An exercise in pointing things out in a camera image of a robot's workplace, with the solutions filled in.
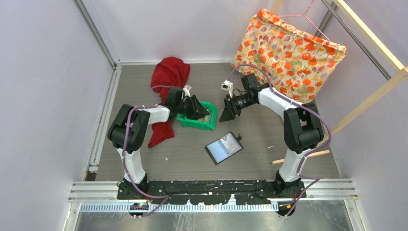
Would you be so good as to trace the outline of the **green plastic bin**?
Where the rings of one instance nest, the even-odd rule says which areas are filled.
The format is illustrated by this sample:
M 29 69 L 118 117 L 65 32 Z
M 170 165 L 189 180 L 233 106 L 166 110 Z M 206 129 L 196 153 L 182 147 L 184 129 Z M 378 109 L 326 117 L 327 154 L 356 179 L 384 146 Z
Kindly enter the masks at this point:
M 209 112 L 204 118 L 198 120 L 188 119 L 184 114 L 178 114 L 177 120 L 185 128 L 199 128 L 201 130 L 214 130 L 216 126 L 218 109 L 209 102 L 200 101 L 204 109 Z

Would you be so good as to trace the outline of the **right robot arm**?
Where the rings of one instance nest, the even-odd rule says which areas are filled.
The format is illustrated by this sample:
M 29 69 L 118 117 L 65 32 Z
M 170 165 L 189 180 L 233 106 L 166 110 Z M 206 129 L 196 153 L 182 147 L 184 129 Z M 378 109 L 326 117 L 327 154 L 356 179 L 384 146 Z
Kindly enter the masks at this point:
M 275 193 L 288 197 L 301 188 L 301 170 L 306 155 L 323 140 L 323 128 L 313 103 L 301 104 L 277 92 L 269 84 L 260 84 L 253 74 L 241 78 L 244 92 L 233 94 L 233 83 L 225 80 L 221 89 L 228 91 L 220 122 L 234 120 L 242 109 L 254 104 L 265 106 L 283 120 L 283 137 L 287 152 L 273 183 Z

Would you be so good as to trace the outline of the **black card holder wallet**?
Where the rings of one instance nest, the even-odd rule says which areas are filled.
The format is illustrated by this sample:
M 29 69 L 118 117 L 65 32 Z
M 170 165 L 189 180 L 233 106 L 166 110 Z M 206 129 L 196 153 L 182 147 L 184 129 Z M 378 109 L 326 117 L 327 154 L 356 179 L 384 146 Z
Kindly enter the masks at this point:
M 242 140 L 241 135 L 238 134 L 238 136 L 236 136 L 233 132 L 229 132 L 229 133 L 231 133 L 235 137 L 235 139 L 238 141 L 238 143 L 242 147 L 241 150 L 243 150 L 243 146 L 241 144 L 241 140 Z M 215 165 L 218 165 L 218 164 L 224 162 L 228 158 L 232 157 L 233 155 L 235 155 L 236 153 L 241 151 L 240 150 L 240 151 L 236 152 L 233 155 L 228 155 L 228 153 L 226 152 L 225 147 L 222 145 L 222 143 L 220 141 L 221 138 L 215 140 L 214 142 L 212 142 L 212 143 L 210 143 L 210 144 L 208 144 L 207 146 L 204 147 L 207 154 L 209 155 L 209 157 L 211 158 L 211 160 L 213 161 L 213 163 Z

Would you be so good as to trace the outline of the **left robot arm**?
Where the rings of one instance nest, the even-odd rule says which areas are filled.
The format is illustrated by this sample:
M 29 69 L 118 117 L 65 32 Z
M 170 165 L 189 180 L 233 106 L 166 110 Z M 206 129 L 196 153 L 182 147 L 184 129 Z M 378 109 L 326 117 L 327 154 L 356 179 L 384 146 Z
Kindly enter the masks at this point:
M 190 95 L 189 86 L 168 87 L 164 102 L 154 106 L 135 107 L 123 104 L 108 130 L 110 140 L 118 153 L 124 169 L 124 183 L 129 193 L 136 199 L 147 195 L 147 174 L 142 166 L 140 149 L 149 125 L 171 122 L 177 115 L 200 120 L 210 116 L 195 95 Z

